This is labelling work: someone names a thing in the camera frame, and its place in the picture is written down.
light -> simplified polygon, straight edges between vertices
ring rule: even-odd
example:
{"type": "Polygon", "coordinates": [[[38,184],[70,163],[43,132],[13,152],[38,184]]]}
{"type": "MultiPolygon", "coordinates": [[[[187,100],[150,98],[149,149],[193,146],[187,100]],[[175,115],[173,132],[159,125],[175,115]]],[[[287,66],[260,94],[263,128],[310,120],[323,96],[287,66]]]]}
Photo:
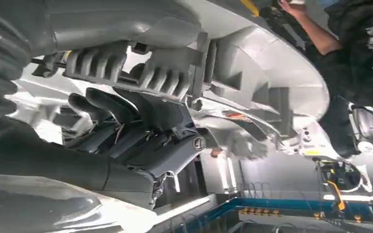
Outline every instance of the light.
{"type": "Polygon", "coordinates": [[[180,193],[181,192],[181,188],[179,186],[179,179],[178,179],[178,175],[174,175],[174,183],[175,183],[175,191],[177,193],[180,193]]]}
{"type": "Polygon", "coordinates": [[[228,185],[228,182],[226,180],[225,159],[224,159],[223,156],[219,156],[217,158],[217,165],[218,165],[218,170],[220,171],[222,188],[223,189],[228,189],[229,185],[228,185]]]}
{"type": "Polygon", "coordinates": [[[155,222],[155,225],[158,224],[158,223],[161,223],[163,221],[166,221],[172,217],[175,217],[177,215],[180,215],[188,210],[191,210],[195,207],[198,207],[200,205],[203,205],[207,202],[209,202],[210,199],[208,197],[205,197],[205,198],[201,198],[201,199],[197,199],[197,200],[193,200],[185,205],[182,205],[178,208],[175,208],[173,210],[170,210],[166,213],[163,213],[161,215],[158,215],[158,217],[156,218],[156,222],[155,222]]]}
{"type": "MultiPolygon", "coordinates": [[[[358,195],[341,195],[342,200],[346,201],[373,201],[373,196],[358,196],[358,195]]],[[[324,200],[335,200],[334,195],[324,195],[324,200]]]]}
{"type": "Polygon", "coordinates": [[[235,179],[234,167],[232,166],[232,159],[227,158],[227,161],[228,161],[229,174],[231,176],[231,184],[232,184],[232,187],[236,188],[237,187],[237,180],[235,179]]]}

